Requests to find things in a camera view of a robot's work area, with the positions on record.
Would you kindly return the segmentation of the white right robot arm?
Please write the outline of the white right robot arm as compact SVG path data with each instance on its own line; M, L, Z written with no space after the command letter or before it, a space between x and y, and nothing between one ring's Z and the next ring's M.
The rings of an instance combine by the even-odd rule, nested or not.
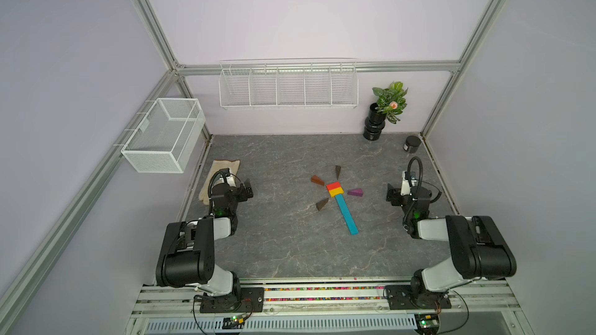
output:
M386 201L404 213L402 226L416 240L443 241L450 256L432 267L417 270L409 285L388 285L383 296L391 310L440 310L450 308L448 292L481 279L499 280L515 275L517 261L488 216L430 217L430 205L442 193L424 186L424 167L411 158L402 172L400 188L387 186Z

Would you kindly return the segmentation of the teal block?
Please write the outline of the teal block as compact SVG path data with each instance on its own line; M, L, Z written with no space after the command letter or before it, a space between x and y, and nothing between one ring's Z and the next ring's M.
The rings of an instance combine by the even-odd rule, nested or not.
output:
M345 201L343 194L336 195L335 200L338 203L338 207L339 207L343 217L350 217L351 213L349 211L349 208L347 206L347 203Z
M345 214L343 217L344 217L346 226L349 229L350 234L357 235L359 233L359 230L358 230L358 227L356 226L355 221L353 220L352 216L350 214Z

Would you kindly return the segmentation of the yellow rectangular block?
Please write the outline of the yellow rectangular block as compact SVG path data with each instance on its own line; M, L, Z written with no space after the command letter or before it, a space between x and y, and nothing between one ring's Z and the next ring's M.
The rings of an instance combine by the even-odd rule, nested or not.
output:
M332 198L335 198L337 195L342 195L344 193L344 189L341 187L331 189L328 191Z

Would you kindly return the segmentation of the red rectangular block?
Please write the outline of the red rectangular block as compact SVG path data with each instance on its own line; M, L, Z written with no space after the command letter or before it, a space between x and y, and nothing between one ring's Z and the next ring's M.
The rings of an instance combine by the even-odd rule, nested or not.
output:
M338 189L340 187L341 187L341 184L338 181L326 185L326 189L328 191L331 191L331 190L334 190L334 189Z

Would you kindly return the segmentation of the reddish brown wedge block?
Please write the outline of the reddish brown wedge block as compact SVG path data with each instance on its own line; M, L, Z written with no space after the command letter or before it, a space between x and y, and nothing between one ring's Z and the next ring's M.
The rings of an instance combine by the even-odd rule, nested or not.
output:
M325 182L316 175L313 175L310 180L317 185L325 186Z

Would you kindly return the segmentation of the dark brown wedge block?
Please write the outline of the dark brown wedge block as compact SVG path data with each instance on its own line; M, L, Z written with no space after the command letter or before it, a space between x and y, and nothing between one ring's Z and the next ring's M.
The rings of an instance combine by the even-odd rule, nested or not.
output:
M315 204L317 211L321 211L328 204L329 198L322 199Z

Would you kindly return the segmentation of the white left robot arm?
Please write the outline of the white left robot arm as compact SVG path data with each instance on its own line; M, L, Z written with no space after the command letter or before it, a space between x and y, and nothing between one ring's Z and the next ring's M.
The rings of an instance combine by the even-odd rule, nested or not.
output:
M232 312L242 308L242 286L237 274L217 265L215 242L237 231L237 206L253 197L231 169L216 171L207 186L208 214L202 218L169 223L155 269L160 287L192 287L200 293L203 313Z

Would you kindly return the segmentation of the purple wedge block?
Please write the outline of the purple wedge block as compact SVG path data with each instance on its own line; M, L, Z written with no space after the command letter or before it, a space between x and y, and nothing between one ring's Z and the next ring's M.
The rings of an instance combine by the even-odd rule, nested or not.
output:
M351 189L347 192L348 195L356 196L356 197L363 197L364 192L362 189Z

